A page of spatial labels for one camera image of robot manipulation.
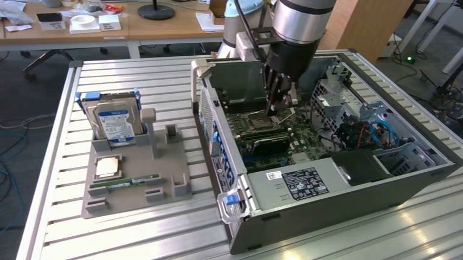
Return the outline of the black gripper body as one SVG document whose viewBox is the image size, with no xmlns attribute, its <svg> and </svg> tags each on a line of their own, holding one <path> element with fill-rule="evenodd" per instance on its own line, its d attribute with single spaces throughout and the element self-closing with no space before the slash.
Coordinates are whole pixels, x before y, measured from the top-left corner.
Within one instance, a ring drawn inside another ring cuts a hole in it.
<svg viewBox="0 0 463 260">
<path fill-rule="evenodd" d="M 297 81 L 311 64 L 319 40 L 308 44 L 277 42 L 269 44 L 264 75 L 265 79 L 276 73 L 284 74 L 292 81 Z"/>
</svg>

